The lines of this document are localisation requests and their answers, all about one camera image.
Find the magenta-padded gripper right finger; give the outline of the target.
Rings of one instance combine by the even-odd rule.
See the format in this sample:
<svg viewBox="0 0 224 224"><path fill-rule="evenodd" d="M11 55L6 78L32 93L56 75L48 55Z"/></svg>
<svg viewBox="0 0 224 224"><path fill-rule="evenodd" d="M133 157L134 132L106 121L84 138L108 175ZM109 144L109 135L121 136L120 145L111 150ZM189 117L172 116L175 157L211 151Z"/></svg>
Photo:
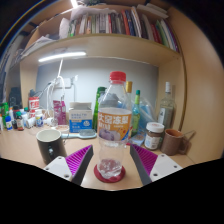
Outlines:
<svg viewBox="0 0 224 224"><path fill-rule="evenodd" d="M182 169L166 154L156 155L138 145L130 145L130 155L143 185L150 184Z"/></svg>

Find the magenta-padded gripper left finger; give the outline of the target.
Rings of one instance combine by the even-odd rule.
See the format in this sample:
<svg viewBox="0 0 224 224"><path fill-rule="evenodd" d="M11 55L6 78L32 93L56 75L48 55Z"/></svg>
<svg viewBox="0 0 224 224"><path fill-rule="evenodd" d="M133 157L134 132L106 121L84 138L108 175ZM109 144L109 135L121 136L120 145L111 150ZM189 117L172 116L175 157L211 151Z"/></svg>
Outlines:
<svg viewBox="0 0 224 224"><path fill-rule="evenodd" d="M76 185L81 185L92 156L93 146L89 145L67 157L58 156L44 170Z"/></svg>

